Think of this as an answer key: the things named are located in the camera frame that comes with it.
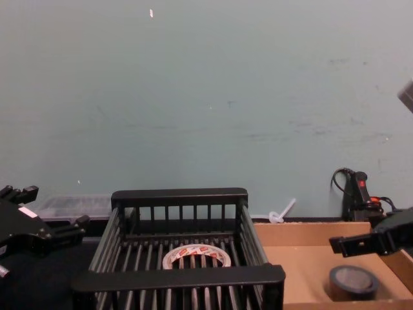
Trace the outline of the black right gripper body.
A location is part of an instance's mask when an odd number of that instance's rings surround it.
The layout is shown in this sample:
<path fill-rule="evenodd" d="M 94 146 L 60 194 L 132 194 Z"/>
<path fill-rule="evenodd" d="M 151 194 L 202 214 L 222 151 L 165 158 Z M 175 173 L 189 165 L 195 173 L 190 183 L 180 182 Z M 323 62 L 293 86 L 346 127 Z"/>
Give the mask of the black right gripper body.
<path fill-rule="evenodd" d="M 412 209 L 394 212 L 372 229 L 381 251 L 398 251 L 412 247 Z"/>

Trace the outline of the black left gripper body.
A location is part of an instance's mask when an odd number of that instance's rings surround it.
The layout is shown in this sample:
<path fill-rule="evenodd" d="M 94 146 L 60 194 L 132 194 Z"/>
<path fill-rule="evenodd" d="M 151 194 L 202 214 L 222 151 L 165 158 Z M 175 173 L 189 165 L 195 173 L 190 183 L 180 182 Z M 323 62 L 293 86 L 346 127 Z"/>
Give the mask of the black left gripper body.
<path fill-rule="evenodd" d="M 18 252 L 46 254 L 52 244 L 52 230 L 26 207 L 1 200 L 1 257 Z"/>

